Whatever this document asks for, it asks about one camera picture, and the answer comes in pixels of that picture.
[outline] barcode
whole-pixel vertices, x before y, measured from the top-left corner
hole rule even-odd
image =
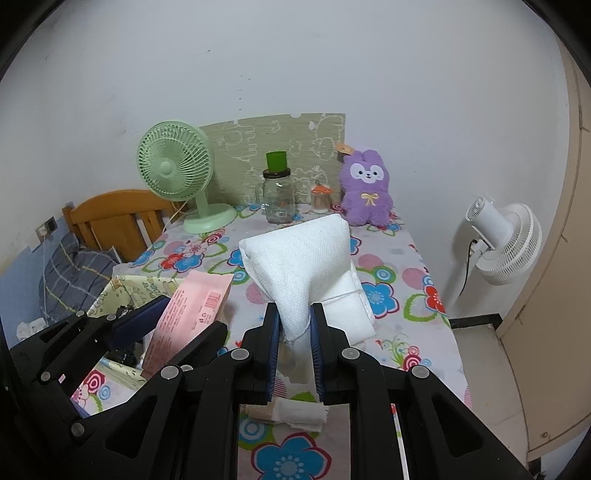
[[[222,298],[222,296],[218,292],[209,292],[207,300],[205,300],[205,308],[213,310],[215,307],[217,307],[217,303],[220,301],[220,298]]]

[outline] glass jar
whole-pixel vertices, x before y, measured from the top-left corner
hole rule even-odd
[[[265,210],[269,223],[290,223],[296,214],[296,201],[290,169],[263,172],[264,181],[256,190],[256,202]]]

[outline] wooden headboard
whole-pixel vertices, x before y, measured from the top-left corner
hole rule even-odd
[[[148,248],[137,220],[155,242],[164,229],[161,212],[170,217],[177,209],[149,190],[117,190],[62,211],[78,240],[96,250],[115,247],[124,261],[133,262]]]

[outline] blue flower print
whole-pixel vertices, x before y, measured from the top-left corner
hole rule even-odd
[[[103,385],[99,389],[99,398],[101,400],[107,400],[111,396],[111,388],[108,385]]]
[[[162,248],[166,244],[166,240],[158,240],[156,243],[152,245],[152,250],[158,250]]]
[[[294,433],[281,445],[263,443],[252,451],[259,480],[316,480],[327,474],[332,458],[307,433]]]
[[[386,230],[390,230],[391,232],[398,232],[399,230],[402,230],[402,227],[397,223],[389,223],[386,226]]]
[[[361,286],[377,319],[384,318],[388,313],[399,311],[400,304],[394,298],[394,289],[389,284],[378,283],[373,285],[362,282]]]
[[[246,210],[247,208],[251,212],[256,212],[259,208],[261,208],[261,206],[257,205],[256,203],[249,203],[248,205],[235,205],[234,208],[237,212],[241,212],[243,210]]]
[[[232,251],[230,258],[228,258],[228,265],[231,267],[244,268],[244,264],[242,263],[242,254],[240,253],[239,249]]]
[[[148,263],[148,260],[150,259],[150,257],[152,255],[154,255],[154,250],[152,250],[152,249],[146,250],[144,253],[142,253],[139,256],[139,258],[135,262],[132,262],[130,267],[139,267],[140,265],[144,265],[144,264]]]
[[[174,264],[174,269],[178,273],[185,273],[192,268],[197,268],[203,261],[203,255],[191,255],[190,257],[183,257]]]
[[[251,277],[246,273],[246,270],[243,270],[242,268],[237,268],[233,273],[234,277],[232,278],[232,285],[240,285],[247,282]]]
[[[355,238],[352,236],[350,238],[349,248],[351,251],[351,255],[357,255],[359,253],[359,246],[361,245],[361,240],[359,238]]]
[[[238,423],[238,443],[245,450],[252,450],[257,444],[269,440],[271,425],[253,420],[248,415],[240,415]]]

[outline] yellow bow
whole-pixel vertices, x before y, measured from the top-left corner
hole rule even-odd
[[[365,202],[365,206],[368,206],[371,204],[375,207],[374,200],[379,199],[379,195],[377,193],[362,193],[361,198],[363,198],[364,200],[367,200],[367,202]]]

